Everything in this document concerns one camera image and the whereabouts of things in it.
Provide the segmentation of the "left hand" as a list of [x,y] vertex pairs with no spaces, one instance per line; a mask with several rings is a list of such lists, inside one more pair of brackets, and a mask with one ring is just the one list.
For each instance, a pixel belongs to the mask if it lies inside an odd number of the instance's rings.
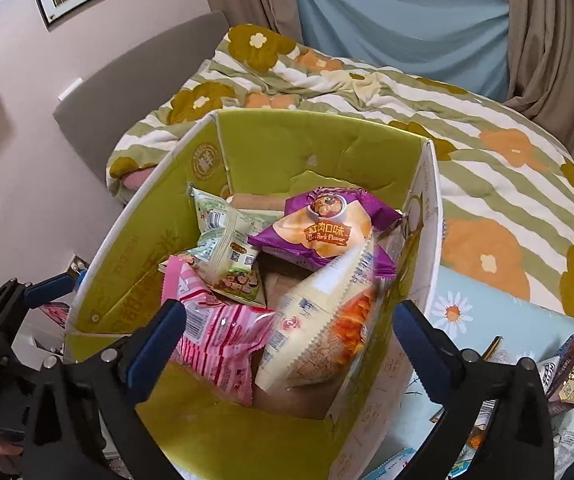
[[22,452],[22,446],[14,445],[0,436],[0,471],[18,476],[20,474],[18,457]]

